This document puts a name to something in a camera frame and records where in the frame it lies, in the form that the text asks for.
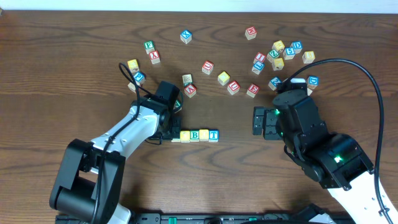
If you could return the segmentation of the yellow O block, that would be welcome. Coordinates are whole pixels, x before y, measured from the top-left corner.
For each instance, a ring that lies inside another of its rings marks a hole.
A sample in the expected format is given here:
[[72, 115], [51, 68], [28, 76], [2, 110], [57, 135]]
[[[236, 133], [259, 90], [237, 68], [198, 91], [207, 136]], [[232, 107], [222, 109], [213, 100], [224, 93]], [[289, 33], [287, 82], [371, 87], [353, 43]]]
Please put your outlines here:
[[180, 132], [180, 142], [190, 142], [190, 131]]

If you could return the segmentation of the green B block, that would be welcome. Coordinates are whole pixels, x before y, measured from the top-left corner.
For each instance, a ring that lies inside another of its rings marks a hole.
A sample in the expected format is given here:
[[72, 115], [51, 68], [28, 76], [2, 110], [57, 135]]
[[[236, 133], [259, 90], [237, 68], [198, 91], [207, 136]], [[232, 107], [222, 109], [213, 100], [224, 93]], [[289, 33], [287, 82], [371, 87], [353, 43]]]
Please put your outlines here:
[[199, 130], [190, 130], [190, 142], [199, 142], [200, 135]]

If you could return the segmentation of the yellow J block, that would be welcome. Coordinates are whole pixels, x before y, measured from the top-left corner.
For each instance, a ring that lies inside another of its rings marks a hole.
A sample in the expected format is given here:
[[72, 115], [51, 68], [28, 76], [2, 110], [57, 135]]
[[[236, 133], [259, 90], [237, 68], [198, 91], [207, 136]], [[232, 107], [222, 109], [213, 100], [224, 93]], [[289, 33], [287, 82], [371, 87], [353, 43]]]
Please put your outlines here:
[[210, 131], [208, 129], [200, 129], [199, 130], [199, 140], [200, 141], [209, 141]]

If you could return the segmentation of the blue T block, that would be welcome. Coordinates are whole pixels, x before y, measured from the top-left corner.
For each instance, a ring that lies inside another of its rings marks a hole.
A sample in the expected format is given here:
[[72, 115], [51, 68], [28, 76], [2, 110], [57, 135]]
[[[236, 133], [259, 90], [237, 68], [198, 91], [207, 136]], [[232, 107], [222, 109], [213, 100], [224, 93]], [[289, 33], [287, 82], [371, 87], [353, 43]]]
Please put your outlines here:
[[209, 142], [218, 142], [218, 141], [219, 141], [219, 131], [209, 130]]

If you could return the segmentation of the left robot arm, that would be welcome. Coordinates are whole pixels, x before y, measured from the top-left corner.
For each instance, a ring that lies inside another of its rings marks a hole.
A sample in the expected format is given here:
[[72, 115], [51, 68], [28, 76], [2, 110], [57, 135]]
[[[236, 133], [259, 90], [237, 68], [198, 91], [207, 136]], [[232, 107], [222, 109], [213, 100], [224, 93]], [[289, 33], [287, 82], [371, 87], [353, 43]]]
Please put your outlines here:
[[66, 148], [50, 194], [52, 209], [83, 223], [129, 223], [119, 203], [126, 159], [146, 140], [171, 140], [180, 130], [174, 106], [180, 90], [162, 81], [157, 91], [133, 101], [128, 114], [89, 142]]

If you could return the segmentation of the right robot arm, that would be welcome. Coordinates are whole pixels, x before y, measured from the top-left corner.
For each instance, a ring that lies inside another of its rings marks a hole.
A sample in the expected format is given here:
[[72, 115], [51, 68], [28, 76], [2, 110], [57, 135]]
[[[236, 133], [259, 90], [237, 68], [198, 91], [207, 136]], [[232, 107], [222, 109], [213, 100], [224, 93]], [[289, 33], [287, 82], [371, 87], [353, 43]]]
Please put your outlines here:
[[283, 84], [273, 108], [254, 107], [254, 135], [284, 142], [284, 152], [307, 177], [329, 191], [355, 223], [397, 223], [397, 210], [381, 185], [374, 185], [376, 170], [356, 140], [331, 133], [321, 119], [303, 78], [291, 82], [274, 77], [271, 90]]

